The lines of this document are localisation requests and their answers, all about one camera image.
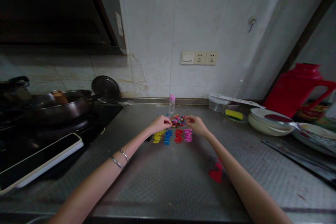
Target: rubber band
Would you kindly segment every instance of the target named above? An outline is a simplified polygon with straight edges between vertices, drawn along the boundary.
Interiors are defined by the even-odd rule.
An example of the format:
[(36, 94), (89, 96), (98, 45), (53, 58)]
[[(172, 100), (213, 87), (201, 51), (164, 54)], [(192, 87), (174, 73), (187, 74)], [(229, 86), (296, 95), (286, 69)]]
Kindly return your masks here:
[(180, 117), (180, 115), (174, 115), (171, 119), (171, 124), (173, 127), (180, 127), (185, 125), (184, 115)]
[(165, 133), (166, 131), (163, 130), (163, 131), (160, 131), (160, 132), (157, 132), (154, 134), (154, 140), (153, 140), (153, 143), (154, 144), (158, 144), (160, 142), (160, 140), (162, 139), (162, 135)]
[(192, 135), (192, 129), (190, 128), (185, 129), (184, 130), (184, 141), (191, 142), (193, 140), (191, 135)]
[(178, 144), (182, 143), (182, 141), (183, 141), (183, 137), (182, 137), (183, 136), (183, 130), (176, 129), (175, 136), (176, 136), (175, 143), (178, 143)]
[(164, 137), (165, 145), (170, 145), (170, 138), (172, 137), (172, 134), (173, 134), (173, 131), (171, 131), (170, 129), (167, 129), (166, 135)]

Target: red thermos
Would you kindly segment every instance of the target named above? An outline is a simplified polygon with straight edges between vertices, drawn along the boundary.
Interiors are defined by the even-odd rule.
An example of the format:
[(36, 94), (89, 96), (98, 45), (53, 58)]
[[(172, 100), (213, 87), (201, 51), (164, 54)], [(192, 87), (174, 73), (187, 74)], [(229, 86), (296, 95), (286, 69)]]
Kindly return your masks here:
[[(294, 69), (280, 76), (263, 106), (290, 118), (298, 110), (315, 107), (336, 89), (336, 82), (323, 80), (317, 70), (319, 67), (320, 65), (296, 63)], [(309, 107), (302, 107), (316, 86), (326, 86), (328, 90)]]

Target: kitchen counter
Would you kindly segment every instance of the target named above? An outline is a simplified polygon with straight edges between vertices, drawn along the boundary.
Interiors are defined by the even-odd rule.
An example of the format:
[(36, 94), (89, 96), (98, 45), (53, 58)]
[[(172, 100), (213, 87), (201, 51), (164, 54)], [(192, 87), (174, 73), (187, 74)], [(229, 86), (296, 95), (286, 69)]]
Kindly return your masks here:
[[(295, 223), (335, 223), (336, 191), (293, 161), (261, 142), (275, 137), (249, 124), (233, 122), (207, 106), (177, 105), (178, 114), (203, 119), (239, 163), (278, 202)], [(33, 181), (0, 197), (0, 213), (51, 215), (68, 195), (114, 152), (149, 125), (167, 105), (125, 106), (59, 180)], [(169, 146), (144, 142), (91, 212), (92, 217), (159, 218), (249, 222), (229, 178), (221, 184), (208, 175), (216, 155), (193, 134), (192, 143)], [(284, 141), (296, 141), (292, 136)]]

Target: hand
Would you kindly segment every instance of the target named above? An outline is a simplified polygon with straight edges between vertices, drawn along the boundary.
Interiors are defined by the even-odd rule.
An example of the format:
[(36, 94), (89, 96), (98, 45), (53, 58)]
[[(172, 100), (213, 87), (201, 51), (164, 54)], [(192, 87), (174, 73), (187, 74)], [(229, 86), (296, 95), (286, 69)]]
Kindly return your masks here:
[(172, 126), (172, 122), (168, 117), (164, 117), (163, 115), (159, 115), (152, 123), (148, 126), (148, 130), (151, 134), (156, 132), (160, 132), (164, 129), (170, 128)]
[(204, 125), (201, 118), (196, 116), (188, 115), (185, 118), (186, 124), (192, 128), (193, 131), (197, 132), (198, 134), (205, 137), (210, 131), (207, 129), (207, 127)]

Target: wooden spatula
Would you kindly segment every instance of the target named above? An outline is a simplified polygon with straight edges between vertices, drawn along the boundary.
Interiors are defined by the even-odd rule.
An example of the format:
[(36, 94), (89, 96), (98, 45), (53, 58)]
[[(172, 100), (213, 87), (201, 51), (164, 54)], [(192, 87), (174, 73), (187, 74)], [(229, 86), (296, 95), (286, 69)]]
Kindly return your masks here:
[(68, 99), (61, 91), (51, 91), (51, 94), (55, 98), (55, 101), (59, 105), (64, 105), (68, 103)]

